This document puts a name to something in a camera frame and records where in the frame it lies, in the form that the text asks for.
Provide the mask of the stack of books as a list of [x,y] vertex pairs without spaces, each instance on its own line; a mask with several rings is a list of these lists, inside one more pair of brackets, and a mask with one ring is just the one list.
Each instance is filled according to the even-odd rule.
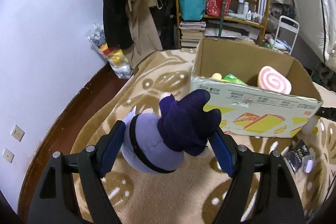
[[206,22],[181,22],[179,24],[181,47],[196,48],[203,38],[206,25]]

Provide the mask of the black hanging garment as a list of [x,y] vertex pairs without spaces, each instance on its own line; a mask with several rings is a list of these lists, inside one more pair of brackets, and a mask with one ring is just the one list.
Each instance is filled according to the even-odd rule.
[[103,0],[103,26],[109,48],[126,50],[133,45],[126,0]]

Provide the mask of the plastic bag of plush toys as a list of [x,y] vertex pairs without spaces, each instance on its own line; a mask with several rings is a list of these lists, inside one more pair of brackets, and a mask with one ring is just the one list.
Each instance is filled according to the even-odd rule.
[[127,57],[120,48],[108,47],[102,24],[94,24],[93,28],[87,32],[87,39],[93,49],[109,63],[119,79],[130,79],[133,69]]

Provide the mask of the beige coat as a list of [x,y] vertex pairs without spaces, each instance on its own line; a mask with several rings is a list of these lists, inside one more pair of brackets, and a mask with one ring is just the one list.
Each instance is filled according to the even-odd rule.
[[152,53],[162,50],[158,31],[150,12],[150,8],[157,4],[158,0],[127,0],[126,14],[133,44],[123,52],[133,69]]

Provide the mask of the pink swirl roll plush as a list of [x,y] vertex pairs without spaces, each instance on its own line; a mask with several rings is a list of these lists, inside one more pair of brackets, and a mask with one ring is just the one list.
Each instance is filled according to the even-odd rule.
[[272,92],[282,94],[291,93],[290,81],[270,66],[264,66],[261,68],[257,77],[257,86],[261,89]]

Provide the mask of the wall socket lower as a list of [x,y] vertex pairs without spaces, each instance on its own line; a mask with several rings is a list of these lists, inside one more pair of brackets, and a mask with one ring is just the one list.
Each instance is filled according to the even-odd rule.
[[3,150],[2,157],[9,163],[13,162],[14,154],[7,148]]

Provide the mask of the white mattress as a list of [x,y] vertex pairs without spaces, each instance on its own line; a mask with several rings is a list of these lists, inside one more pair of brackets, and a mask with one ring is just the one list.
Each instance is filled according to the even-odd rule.
[[299,35],[335,71],[335,0],[294,0]]

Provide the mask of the white rolling cart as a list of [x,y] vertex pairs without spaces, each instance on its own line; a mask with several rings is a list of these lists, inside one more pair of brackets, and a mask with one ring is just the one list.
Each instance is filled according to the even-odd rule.
[[291,56],[297,41],[300,25],[288,16],[280,16],[274,34],[267,34],[267,48],[272,51]]

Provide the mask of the green tissue pack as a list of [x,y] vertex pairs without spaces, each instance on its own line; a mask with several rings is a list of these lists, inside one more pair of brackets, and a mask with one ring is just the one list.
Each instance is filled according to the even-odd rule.
[[244,81],[241,79],[237,78],[233,74],[227,74],[222,78],[222,81],[227,82],[227,83],[233,83],[233,84],[239,84],[239,85],[247,85]]

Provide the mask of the black tissue pack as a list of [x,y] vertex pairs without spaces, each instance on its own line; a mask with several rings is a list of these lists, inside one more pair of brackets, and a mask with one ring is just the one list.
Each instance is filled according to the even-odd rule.
[[308,146],[303,140],[299,140],[284,157],[293,174],[308,174],[313,169],[313,158]]

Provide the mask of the cardboard box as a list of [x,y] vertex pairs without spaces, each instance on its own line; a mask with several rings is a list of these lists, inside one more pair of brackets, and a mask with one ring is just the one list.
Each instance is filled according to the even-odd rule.
[[[291,83],[291,93],[261,89],[257,77],[270,66]],[[233,74],[247,85],[218,81]],[[245,42],[204,38],[196,50],[190,89],[211,94],[205,111],[219,109],[223,131],[238,135],[292,138],[316,114],[323,100],[307,71],[294,57]]]

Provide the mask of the yellow plush toy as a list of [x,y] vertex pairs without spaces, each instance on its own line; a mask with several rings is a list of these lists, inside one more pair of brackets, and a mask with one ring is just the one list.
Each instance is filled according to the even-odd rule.
[[223,76],[220,74],[220,73],[214,73],[212,76],[211,76],[212,79],[214,80],[218,80],[218,81],[221,81]]

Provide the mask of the wall socket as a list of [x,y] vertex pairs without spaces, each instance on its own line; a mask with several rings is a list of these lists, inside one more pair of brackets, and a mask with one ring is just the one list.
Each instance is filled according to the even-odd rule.
[[13,162],[14,154],[7,148],[3,150],[2,157],[9,163]]
[[11,136],[17,141],[21,141],[24,135],[25,132],[18,125],[15,125],[14,129],[11,132]]

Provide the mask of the purple-haired plush doll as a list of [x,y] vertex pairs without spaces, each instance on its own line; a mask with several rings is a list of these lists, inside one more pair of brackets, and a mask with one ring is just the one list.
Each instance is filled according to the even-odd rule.
[[158,104],[159,115],[153,109],[139,114],[133,109],[123,120],[124,159],[140,172],[167,174],[189,166],[185,155],[208,156],[208,139],[222,120],[219,109],[204,111],[210,98],[204,89],[194,90],[181,100],[164,93]]

